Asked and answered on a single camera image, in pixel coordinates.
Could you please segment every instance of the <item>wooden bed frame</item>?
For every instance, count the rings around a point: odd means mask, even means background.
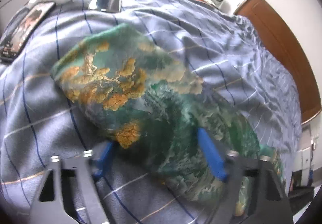
[[[299,93],[302,124],[321,112],[321,98],[310,63],[281,16],[265,0],[245,0],[234,14],[247,17],[266,49],[292,74]]]

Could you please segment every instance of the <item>green fabric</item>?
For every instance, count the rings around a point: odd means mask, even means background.
[[[52,77],[87,118],[120,143],[124,156],[189,200],[218,201],[223,190],[197,145],[198,127],[242,156],[259,156],[247,120],[128,25],[81,41],[54,65]],[[247,190],[245,179],[242,208]]]

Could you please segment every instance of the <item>metal screw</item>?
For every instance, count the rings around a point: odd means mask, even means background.
[[[52,162],[58,162],[58,161],[60,161],[60,156],[52,156],[50,158],[51,158]]]
[[[227,156],[237,157],[239,153],[237,151],[228,151]]]
[[[83,152],[83,157],[86,158],[86,157],[91,157],[93,156],[93,151],[92,150],[89,150],[89,151],[84,151]]]
[[[260,156],[260,160],[261,161],[270,161],[270,157],[269,156]]]

